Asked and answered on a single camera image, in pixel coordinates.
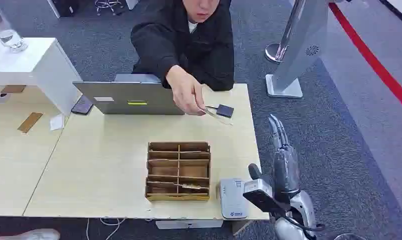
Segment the person's right hand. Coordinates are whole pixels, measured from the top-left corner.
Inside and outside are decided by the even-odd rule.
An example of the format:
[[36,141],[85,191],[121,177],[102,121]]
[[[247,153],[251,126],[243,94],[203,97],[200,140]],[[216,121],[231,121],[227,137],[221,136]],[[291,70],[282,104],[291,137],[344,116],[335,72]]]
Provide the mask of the person's right hand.
[[179,65],[173,65],[165,76],[175,104],[187,115],[205,114],[202,85]]

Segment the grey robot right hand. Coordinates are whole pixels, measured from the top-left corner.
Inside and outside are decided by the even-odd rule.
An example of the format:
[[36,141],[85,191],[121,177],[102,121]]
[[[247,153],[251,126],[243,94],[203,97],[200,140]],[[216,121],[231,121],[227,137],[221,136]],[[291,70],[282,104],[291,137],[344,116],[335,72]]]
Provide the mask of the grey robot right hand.
[[273,146],[273,198],[285,203],[300,191],[298,155],[283,123],[273,114],[268,116],[268,122]]

